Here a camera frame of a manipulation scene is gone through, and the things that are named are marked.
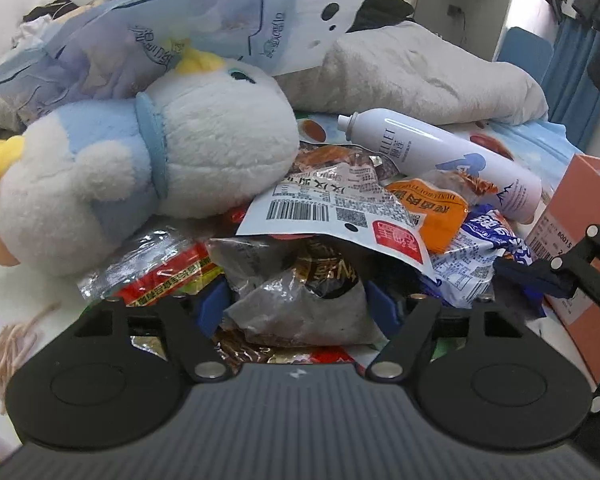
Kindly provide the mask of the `dark transparent snack packet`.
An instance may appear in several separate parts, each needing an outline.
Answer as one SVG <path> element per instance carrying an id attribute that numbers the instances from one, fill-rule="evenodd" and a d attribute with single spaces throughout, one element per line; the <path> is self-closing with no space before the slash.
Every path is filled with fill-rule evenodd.
<path id="1" fill-rule="evenodd" d="M 208 240 L 207 249 L 235 294 L 223 330 L 237 330 L 252 344 L 286 348 L 384 339 L 358 271 L 324 240 L 224 237 Z"/>

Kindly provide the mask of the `black cloth on pillow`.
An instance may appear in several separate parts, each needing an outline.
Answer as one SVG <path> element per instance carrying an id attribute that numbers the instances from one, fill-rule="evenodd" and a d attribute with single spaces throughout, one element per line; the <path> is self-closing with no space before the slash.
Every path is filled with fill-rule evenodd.
<path id="1" fill-rule="evenodd" d="M 405 0 L 364 0 L 349 32 L 360 32 L 414 21 L 414 8 Z"/>

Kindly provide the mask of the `light blue plastic bag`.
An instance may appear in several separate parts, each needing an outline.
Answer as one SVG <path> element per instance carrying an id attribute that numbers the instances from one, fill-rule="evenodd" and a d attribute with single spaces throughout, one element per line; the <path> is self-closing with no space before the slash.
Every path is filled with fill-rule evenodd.
<path id="1" fill-rule="evenodd" d="M 189 49 L 279 74 L 297 0 L 111 0 L 50 25 L 0 64 L 0 97 L 25 124 L 61 105 L 123 99 Z"/>

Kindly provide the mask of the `folded clothes stack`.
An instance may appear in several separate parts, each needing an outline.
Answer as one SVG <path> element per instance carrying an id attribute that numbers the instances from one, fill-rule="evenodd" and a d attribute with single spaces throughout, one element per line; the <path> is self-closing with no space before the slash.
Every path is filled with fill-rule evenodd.
<path id="1" fill-rule="evenodd" d="M 26 14 L 12 36 L 12 48 L 18 47 L 24 40 L 39 37 L 50 25 L 64 24 L 91 7 L 90 4 L 78 6 L 72 0 L 54 0 L 36 6 Z"/>

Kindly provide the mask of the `blue curtain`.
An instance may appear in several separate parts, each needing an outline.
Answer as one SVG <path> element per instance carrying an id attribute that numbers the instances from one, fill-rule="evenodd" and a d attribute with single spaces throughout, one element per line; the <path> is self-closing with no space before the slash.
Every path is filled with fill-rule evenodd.
<path id="1" fill-rule="evenodd" d="M 600 90 L 588 76 L 599 47 L 600 32 L 564 18 L 541 84 L 548 120 L 565 126 L 567 139 L 581 151 L 588 147 L 600 119 Z"/>

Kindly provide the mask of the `blue covered chair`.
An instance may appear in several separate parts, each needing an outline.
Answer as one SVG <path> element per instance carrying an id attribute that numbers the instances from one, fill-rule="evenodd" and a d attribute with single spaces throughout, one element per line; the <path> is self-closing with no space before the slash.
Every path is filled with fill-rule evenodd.
<path id="1" fill-rule="evenodd" d="M 553 54 L 554 47 L 546 39 L 520 27 L 512 27 L 504 35 L 496 60 L 521 68 L 542 84 Z"/>

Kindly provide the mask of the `orange snack packet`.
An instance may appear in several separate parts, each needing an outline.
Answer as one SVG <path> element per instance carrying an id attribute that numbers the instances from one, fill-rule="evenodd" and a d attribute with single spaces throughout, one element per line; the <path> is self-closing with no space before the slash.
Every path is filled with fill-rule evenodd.
<path id="1" fill-rule="evenodd" d="M 415 222 L 430 254 L 444 254 L 465 221 L 469 205 L 463 196 L 422 179 L 403 179 L 387 186 Z"/>

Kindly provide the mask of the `blue and white snack packet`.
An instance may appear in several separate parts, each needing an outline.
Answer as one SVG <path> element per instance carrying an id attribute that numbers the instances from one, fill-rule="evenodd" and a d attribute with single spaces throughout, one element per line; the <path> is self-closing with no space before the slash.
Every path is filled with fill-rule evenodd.
<path id="1" fill-rule="evenodd" d="M 528 266 L 527 244 L 502 214 L 491 205 L 469 211 L 451 245 L 441 255 L 431 255 L 434 278 L 420 278 L 422 290 L 454 308 L 470 309 L 485 294 L 494 277 L 494 261 L 505 257 Z"/>

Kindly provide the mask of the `red and clear snack packet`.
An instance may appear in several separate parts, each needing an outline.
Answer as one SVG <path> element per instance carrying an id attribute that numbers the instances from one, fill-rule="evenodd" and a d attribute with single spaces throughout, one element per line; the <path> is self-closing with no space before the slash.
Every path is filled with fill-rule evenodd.
<path id="1" fill-rule="evenodd" d="M 200 237 L 158 223 L 137 232 L 76 284 L 88 304 L 117 297 L 128 307 L 145 307 L 165 296 L 197 295 L 222 275 Z"/>

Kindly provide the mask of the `white and blue plush toy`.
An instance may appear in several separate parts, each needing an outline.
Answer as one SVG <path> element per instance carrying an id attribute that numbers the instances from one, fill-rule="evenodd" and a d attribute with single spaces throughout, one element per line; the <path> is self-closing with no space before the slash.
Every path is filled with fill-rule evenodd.
<path id="1" fill-rule="evenodd" d="M 249 202 L 298 149 L 274 78 L 188 49 L 132 98 L 69 103 L 0 140 L 0 265 L 90 270 L 155 214 L 203 219 Z"/>

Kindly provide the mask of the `orange cardboard box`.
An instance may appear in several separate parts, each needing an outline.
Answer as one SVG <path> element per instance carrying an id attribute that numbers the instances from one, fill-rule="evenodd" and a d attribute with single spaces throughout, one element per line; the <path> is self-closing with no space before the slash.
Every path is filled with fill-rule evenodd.
<path id="1" fill-rule="evenodd" d="M 565 280 L 566 296 L 550 305 L 600 383 L 600 158 L 577 155 L 526 238 Z"/>

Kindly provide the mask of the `white spray bottle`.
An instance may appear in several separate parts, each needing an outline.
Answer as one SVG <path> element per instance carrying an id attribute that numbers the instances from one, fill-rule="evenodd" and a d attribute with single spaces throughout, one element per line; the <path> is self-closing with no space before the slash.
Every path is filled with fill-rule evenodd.
<path id="1" fill-rule="evenodd" d="M 467 178 L 506 218 L 528 222 L 539 205 L 542 183 L 530 170 L 428 122 L 373 108 L 340 115 L 337 128 L 352 143 L 391 159 L 407 176 L 440 170 Z"/>

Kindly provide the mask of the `grey white wardrobe cabinet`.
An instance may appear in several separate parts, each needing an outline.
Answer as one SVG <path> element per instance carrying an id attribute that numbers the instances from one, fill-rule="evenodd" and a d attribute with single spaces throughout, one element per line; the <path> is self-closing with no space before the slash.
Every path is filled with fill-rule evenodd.
<path id="1" fill-rule="evenodd" d="M 557 22 L 548 0 L 417 0 L 414 20 L 451 44 L 492 61 L 519 27 L 548 41 Z"/>

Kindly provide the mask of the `white barcode snack packet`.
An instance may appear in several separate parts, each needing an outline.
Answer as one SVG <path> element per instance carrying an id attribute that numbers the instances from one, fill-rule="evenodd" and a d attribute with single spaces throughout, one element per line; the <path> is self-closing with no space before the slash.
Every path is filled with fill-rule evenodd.
<path id="1" fill-rule="evenodd" d="M 340 162 L 290 174 L 251 202 L 237 233 L 328 235 L 434 277 L 418 221 L 379 184 L 370 164 Z"/>

